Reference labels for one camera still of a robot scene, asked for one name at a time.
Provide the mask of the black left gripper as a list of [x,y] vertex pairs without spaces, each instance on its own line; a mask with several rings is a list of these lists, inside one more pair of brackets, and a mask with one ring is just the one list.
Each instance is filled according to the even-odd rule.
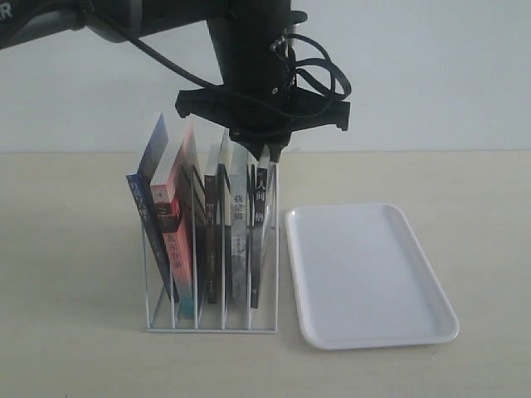
[[221,84],[178,94],[175,108],[229,129],[259,160],[278,163],[291,134],[333,125],[347,130],[351,84],[315,40],[294,32],[289,1],[176,1],[183,25],[205,22]]

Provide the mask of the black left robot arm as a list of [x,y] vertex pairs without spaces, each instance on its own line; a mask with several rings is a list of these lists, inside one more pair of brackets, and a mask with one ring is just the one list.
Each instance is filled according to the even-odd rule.
[[[307,18],[288,1],[4,1],[1,46],[9,48],[68,30],[91,29],[110,42],[128,42],[193,90],[175,109],[227,128],[230,139],[278,161],[294,132],[333,125],[346,130],[352,86],[324,48],[300,60],[294,28]],[[207,25],[222,81],[213,84],[171,62],[145,37]]]

